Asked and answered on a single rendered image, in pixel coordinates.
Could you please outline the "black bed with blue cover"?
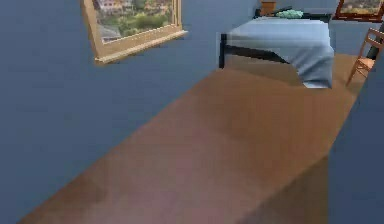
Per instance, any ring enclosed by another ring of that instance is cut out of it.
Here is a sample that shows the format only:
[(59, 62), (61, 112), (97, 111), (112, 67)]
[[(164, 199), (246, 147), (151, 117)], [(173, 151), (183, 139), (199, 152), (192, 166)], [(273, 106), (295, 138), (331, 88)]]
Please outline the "black bed with blue cover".
[(304, 13), (299, 18), (255, 14), (252, 20), (220, 35), (218, 66), (228, 54), (289, 64), (307, 88), (330, 88), (334, 49), (330, 13)]

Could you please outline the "pale wood framed window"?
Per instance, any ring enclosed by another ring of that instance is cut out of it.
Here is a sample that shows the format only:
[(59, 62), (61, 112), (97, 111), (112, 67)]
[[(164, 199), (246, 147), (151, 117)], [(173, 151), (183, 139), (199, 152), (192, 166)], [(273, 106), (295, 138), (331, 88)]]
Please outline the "pale wood framed window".
[(182, 0), (80, 0), (98, 65), (183, 37)]

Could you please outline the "red-brown framed window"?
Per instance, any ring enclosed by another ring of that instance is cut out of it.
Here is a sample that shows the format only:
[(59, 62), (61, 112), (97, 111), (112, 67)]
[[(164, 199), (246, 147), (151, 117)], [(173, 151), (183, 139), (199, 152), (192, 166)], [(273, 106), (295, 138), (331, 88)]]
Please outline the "red-brown framed window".
[(384, 0), (339, 0), (334, 20), (380, 23), (384, 17)]

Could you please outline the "green pillow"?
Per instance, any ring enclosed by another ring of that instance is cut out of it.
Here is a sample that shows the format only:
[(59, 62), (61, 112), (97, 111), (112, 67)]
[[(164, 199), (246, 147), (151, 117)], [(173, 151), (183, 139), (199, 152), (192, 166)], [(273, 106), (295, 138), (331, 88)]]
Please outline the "green pillow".
[(281, 11), (276, 14), (279, 18), (286, 18), (286, 19), (300, 19), (304, 15), (303, 11), (300, 10), (286, 10)]

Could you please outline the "brown wooden chair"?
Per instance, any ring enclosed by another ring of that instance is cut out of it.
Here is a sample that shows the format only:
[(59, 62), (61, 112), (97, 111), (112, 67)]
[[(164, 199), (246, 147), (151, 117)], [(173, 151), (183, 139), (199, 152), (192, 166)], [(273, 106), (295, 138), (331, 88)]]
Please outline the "brown wooden chair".
[[(371, 59), (363, 56), (363, 51), (367, 44), (377, 49), (377, 54), (375, 59)], [(367, 77), (368, 73), (373, 68), (376, 60), (379, 58), (379, 55), (383, 49), (384, 49), (384, 33), (379, 30), (370, 28), (364, 37), (364, 41), (360, 47), (358, 57), (356, 58), (356, 61), (348, 76), (346, 85), (350, 84), (350, 82), (352, 81), (356, 73), (360, 73), (363, 77)]]

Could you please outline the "brown wooden nightstand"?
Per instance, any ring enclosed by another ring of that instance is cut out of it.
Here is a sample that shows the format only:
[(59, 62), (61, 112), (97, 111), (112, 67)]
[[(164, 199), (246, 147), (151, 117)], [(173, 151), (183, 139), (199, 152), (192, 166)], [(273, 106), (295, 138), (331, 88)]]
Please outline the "brown wooden nightstand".
[(261, 0), (260, 14), (262, 16), (272, 13), (276, 8), (275, 0)]

